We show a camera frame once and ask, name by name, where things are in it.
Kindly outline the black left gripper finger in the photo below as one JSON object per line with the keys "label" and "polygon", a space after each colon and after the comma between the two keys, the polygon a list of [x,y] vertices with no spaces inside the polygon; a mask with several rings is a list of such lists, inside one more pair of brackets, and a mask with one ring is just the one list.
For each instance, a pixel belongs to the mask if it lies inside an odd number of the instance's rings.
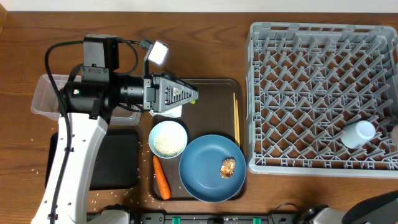
{"label": "black left gripper finger", "polygon": [[199,97],[199,93],[197,91],[187,92],[187,91],[178,91],[177,93],[163,93],[160,96],[160,112],[168,111],[178,106],[182,106],[184,104],[190,103],[192,101],[196,101]]}
{"label": "black left gripper finger", "polygon": [[198,91],[197,87],[175,77],[168,73],[161,73],[160,77],[164,80],[166,86],[171,86],[174,88],[188,88],[191,91]]}

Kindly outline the white napkin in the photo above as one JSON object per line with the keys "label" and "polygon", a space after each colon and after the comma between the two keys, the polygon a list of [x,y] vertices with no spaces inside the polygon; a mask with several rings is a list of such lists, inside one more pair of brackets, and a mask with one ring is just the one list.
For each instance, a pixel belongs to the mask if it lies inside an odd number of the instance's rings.
{"label": "white napkin", "polygon": [[170,110],[167,110],[167,111],[164,111],[161,113],[156,113],[151,110],[151,111],[149,111],[149,113],[152,116],[159,115],[159,116],[164,116],[164,117],[168,117],[168,118],[179,118],[182,116],[182,106],[178,106],[178,107],[172,108]]}

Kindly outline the light blue rice bowl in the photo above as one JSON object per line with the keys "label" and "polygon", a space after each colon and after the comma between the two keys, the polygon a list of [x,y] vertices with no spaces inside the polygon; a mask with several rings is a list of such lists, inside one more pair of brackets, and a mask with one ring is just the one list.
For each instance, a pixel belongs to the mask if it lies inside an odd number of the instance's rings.
{"label": "light blue rice bowl", "polygon": [[177,157],[187,146],[186,129],[176,121],[163,121],[156,124],[149,134],[149,147],[160,158]]}

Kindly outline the blue plate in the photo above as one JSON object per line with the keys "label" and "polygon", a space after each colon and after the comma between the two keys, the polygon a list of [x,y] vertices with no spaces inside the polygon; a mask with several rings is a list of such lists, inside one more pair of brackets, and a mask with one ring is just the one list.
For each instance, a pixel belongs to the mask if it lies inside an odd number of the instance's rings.
{"label": "blue plate", "polygon": [[[223,162],[235,160],[232,177],[222,178]],[[194,198],[203,202],[223,202],[234,197],[246,179],[246,161],[234,141],[216,134],[194,139],[182,152],[179,162],[182,185]]]}

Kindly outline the orange carrot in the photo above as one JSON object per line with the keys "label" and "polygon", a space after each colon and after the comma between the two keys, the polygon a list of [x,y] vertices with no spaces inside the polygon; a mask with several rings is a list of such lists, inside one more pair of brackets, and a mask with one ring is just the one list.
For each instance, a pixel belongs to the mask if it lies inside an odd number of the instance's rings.
{"label": "orange carrot", "polygon": [[153,156],[152,162],[160,195],[164,200],[168,200],[171,198],[171,189],[163,172],[160,160],[157,156]]}

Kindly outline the light blue cup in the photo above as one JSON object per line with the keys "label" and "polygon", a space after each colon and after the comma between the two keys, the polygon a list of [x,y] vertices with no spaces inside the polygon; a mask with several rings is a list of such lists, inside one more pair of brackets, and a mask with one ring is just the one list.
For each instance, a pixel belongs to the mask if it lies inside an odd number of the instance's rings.
{"label": "light blue cup", "polygon": [[376,128],[369,121],[358,121],[345,126],[341,142],[350,149],[358,149],[376,135]]}

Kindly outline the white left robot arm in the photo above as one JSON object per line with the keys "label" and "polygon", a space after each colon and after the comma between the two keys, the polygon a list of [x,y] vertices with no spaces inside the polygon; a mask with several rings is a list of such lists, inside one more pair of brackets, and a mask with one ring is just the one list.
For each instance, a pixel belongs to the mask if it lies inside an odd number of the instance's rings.
{"label": "white left robot arm", "polygon": [[119,45],[109,34],[88,34],[83,63],[72,69],[66,84],[54,88],[58,100],[57,148],[47,186],[34,223],[86,223],[86,206],[96,156],[117,107],[133,112],[163,113],[198,99],[191,84],[167,73],[150,73],[148,64],[161,64],[168,45],[127,41],[146,51],[141,76],[119,72]]}

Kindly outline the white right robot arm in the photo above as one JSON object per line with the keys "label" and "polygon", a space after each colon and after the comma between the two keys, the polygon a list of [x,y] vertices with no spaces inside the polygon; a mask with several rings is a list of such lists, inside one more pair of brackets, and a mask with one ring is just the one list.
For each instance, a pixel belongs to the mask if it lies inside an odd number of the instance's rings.
{"label": "white right robot arm", "polygon": [[359,202],[347,212],[317,205],[297,216],[299,224],[390,224],[397,223],[397,191]]}

